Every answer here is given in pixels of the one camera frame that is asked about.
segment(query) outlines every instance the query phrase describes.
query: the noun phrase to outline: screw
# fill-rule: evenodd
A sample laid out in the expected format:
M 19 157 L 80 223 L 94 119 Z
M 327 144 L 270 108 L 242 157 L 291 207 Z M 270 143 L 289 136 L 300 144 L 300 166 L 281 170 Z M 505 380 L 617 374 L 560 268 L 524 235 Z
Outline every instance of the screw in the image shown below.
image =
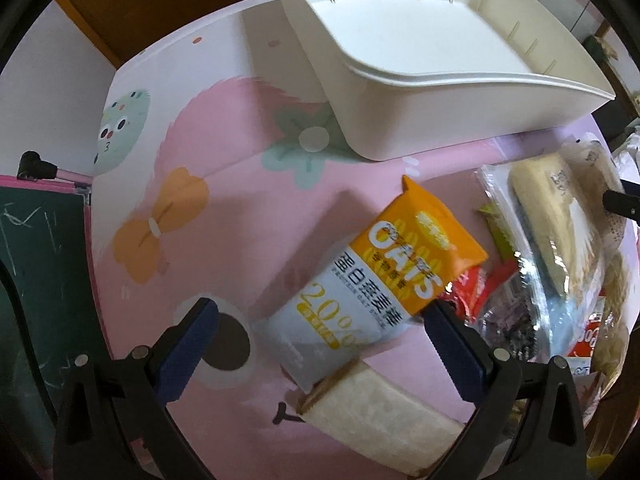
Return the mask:
M 567 368 L 569 365 L 569 363 L 567 363 L 567 361 L 563 357 L 560 357 L 559 355 L 554 356 L 554 364 L 558 368 Z
M 89 362 L 89 356 L 87 354 L 80 354 L 78 357 L 76 357 L 76 360 L 74 361 L 77 367 L 84 366 L 88 362 Z
M 509 354 L 509 351 L 504 348 L 496 348 L 494 350 L 494 357 L 498 359 L 498 361 L 508 361 L 511 354 Z
M 131 357 L 133 357 L 134 359 L 144 359 L 148 355 L 149 355 L 149 347 L 144 345 L 136 346 L 131 351 Z

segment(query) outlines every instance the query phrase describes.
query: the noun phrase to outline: bread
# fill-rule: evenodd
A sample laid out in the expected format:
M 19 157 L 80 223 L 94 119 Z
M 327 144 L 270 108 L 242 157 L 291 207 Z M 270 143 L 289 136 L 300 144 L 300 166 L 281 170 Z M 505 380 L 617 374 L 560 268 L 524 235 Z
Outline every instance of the bread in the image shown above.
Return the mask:
M 596 347 L 591 357 L 591 371 L 602 372 L 607 379 L 604 396 L 618 380 L 629 345 L 629 330 L 622 320 L 622 309 L 629 295 L 629 269 L 620 252 L 607 267 L 604 286 L 606 299 Z
M 581 304 L 602 242 L 571 170 L 558 153 L 541 155 L 514 162 L 510 184 L 558 294 Z
M 622 182 L 607 150 L 597 141 L 563 146 L 562 158 L 582 188 L 586 206 L 604 246 L 605 261 L 609 262 L 625 235 L 626 218 L 610 213 L 602 205 L 607 189 L 624 192 Z
M 423 476 L 463 425 L 356 360 L 325 378 L 298 405 L 302 419 L 356 452 Z

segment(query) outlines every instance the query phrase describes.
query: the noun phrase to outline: blue gripper pad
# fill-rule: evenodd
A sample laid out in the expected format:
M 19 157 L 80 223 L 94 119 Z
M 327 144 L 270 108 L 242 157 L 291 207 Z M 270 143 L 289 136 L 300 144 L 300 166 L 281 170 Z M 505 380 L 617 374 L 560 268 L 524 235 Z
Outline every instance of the blue gripper pad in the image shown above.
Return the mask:
M 204 351 L 218 331 L 216 303 L 209 298 L 200 298 L 193 309 L 198 307 L 201 308 L 200 312 L 191 320 L 159 367 L 155 392 L 161 406 L 180 398 Z
M 472 402 L 476 408 L 486 393 L 486 377 L 482 366 L 458 330 L 472 330 L 452 324 L 442 311 L 448 306 L 435 302 L 422 311 L 424 330 L 431 339 L 444 367 L 447 369 L 456 390 L 463 400 Z

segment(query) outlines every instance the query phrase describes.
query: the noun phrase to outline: orange bow print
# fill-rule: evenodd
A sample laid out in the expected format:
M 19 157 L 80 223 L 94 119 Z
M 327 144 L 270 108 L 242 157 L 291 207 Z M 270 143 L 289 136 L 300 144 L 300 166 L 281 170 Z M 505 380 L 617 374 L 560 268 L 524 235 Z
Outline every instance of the orange bow print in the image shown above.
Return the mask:
M 178 230 L 196 218 L 209 201 L 204 179 L 186 168 L 167 176 L 148 219 L 125 222 L 113 239 L 113 256 L 124 264 L 136 283 L 146 283 L 158 271 L 162 259 L 160 236 Z

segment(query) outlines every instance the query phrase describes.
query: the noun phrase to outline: pink tablecloth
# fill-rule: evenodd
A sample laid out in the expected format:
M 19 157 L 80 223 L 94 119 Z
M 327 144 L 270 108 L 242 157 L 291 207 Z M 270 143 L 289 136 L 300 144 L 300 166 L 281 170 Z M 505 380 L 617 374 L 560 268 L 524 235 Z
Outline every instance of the pink tablecloth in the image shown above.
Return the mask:
M 92 242 L 114 354 L 152 344 L 209 296 L 223 313 L 218 346 L 169 410 L 217 478 L 401 479 L 276 417 L 294 386 L 256 341 L 252 321 L 365 228 L 400 193 L 403 174 L 441 198 L 493 260 L 475 212 L 486 198 L 474 168 L 586 132 L 599 135 L 590 116 L 564 129 L 367 162 L 345 143 L 278 0 L 206 16 L 118 70 L 107 99 Z M 422 328 L 370 354 L 374 368 L 441 412 L 460 421 L 472 413 Z

